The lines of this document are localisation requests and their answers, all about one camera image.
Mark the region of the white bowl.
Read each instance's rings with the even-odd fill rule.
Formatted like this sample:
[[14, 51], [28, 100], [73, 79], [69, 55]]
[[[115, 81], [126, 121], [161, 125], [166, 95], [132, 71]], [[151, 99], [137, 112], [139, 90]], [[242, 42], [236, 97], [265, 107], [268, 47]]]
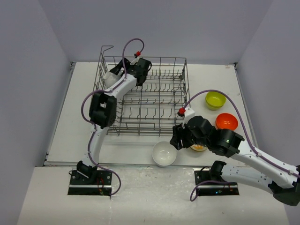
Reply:
[[104, 75], [104, 83], [107, 88], [113, 86], [121, 77], [110, 71], [106, 72]]
[[173, 164], [177, 157], [177, 150], [169, 142], [158, 142], [152, 149], [152, 159], [160, 164]]
[[172, 166], [173, 164], [171, 163], [171, 164], [160, 164], [160, 163], [155, 163], [158, 167], [161, 167], [161, 168], [167, 168], [167, 167], [170, 167], [170, 166]]

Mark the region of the orange bowl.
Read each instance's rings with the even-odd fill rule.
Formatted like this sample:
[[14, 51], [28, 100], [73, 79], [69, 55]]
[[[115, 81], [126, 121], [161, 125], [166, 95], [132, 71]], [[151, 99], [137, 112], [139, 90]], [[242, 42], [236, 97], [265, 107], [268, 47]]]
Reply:
[[224, 124], [230, 124], [230, 123], [231, 124], [239, 124], [236, 117], [233, 116], [232, 114], [229, 114], [229, 113], [219, 114], [215, 119], [215, 124], [216, 123], [218, 123], [218, 124], [221, 124], [221, 123], [224, 123]]
[[224, 123], [221, 123], [221, 124], [218, 124], [216, 123], [216, 127], [218, 129], [229, 129], [231, 131], [234, 131], [237, 127], [238, 127], [238, 124], [224, 124]]

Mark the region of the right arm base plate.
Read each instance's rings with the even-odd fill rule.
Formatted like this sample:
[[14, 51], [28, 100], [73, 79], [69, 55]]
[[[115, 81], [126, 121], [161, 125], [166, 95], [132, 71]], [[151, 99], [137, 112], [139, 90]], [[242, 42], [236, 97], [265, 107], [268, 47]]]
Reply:
[[[210, 168], [203, 167], [194, 170], [195, 185], [199, 183], [212, 180], [210, 177]], [[240, 195], [237, 183], [223, 184], [223, 180], [217, 180], [219, 183], [205, 183], [197, 187], [193, 197], [200, 196], [225, 196], [225, 195]]]

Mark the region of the blue yellow patterned bowl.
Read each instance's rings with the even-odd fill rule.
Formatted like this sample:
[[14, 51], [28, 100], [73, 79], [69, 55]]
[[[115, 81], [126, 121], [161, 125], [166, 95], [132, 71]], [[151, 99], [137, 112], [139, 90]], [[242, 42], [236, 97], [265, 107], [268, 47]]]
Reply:
[[208, 149], [207, 147], [204, 147], [204, 146], [201, 146], [201, 145], [192, 145], [190, 148], [192, 150], [198, 151], [198, 152], [203, 152], [203, 151], [206, 151]]

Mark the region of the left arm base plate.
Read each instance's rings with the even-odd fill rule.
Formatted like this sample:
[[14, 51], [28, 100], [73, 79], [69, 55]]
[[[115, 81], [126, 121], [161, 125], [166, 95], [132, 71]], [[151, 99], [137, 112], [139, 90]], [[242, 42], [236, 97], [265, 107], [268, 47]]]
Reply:
[[87, 177], [77, 170], [69, 171], [68, 195], [111, 196], [112, 173], [106, 170], [94, 170]]

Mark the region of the white bowl front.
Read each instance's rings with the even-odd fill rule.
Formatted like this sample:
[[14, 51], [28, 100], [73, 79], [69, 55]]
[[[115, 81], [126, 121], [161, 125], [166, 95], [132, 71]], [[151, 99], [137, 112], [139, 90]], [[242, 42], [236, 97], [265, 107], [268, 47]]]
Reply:
[[167, 167], [170, 167], [170, 166], [172, 166], [173, 164], [171, 163], [171, 164], [160, 164], [160, 163], [155, 163], [158, 167], [161, 167], [161, 168], [167, 168]]

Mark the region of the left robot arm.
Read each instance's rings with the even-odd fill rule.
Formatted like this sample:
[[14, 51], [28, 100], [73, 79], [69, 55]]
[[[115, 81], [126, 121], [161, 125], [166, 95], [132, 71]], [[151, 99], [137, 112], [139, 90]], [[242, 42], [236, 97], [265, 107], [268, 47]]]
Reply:
[[114, 124], [117, 116], [117, 101], [136, 86], [142, 86], [152, 63], [141, 57], [132, 62], [123, 58], [115, 67], [104, 75], [105, 90], [97, 89], [85, 97], [81, 114], [83, 119], [93, 126], [88, 151], [78, 162], [76, 170], [87, 184], [97, 180], [96, 170], [99, 153], [108, 129]]

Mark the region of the lime green bowl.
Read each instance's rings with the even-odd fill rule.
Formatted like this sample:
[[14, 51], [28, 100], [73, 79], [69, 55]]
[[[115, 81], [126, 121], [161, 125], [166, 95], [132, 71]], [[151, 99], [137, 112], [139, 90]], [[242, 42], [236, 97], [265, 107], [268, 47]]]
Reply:
[[226, 97], [223, 94], [215, 91], [210, 91], [206, 94], [205, 99], [209, 99], [209, 98], [220, 98], [226, 100]]
[[205, 99], [205, 101], [207, 107], [213, 111], [221, 109], [226, 103], [226, 100], [220, 98], [209, 98]]

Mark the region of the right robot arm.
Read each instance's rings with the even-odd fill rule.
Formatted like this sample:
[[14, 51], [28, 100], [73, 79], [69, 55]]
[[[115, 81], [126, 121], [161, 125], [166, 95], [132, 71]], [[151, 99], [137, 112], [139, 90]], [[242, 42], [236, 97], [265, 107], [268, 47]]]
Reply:
[[297, 206], [300, 202], [300, 168], [281, 162], [245, 141], [243, 136], [229, 129], [216, 129], [201, 116], [187, 124], [172, 128], [170, 144], [177, 150], [192, 145], [207, 147], [218, 156], [232, 158], [247, 165], [237, 168], [223, 161], [215, 161], [208, 175], [197, 186], [204, 184], [230, 185], [242, 183], [273, 195], [279, 202]]

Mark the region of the white bowl back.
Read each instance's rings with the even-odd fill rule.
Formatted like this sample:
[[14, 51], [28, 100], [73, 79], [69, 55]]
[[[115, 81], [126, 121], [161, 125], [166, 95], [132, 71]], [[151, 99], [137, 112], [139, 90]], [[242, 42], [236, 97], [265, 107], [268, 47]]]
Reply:
[[113, 86], [121, 77], [110, 71], [106, 72], [104, 75], [104, 83], [107, 88]]

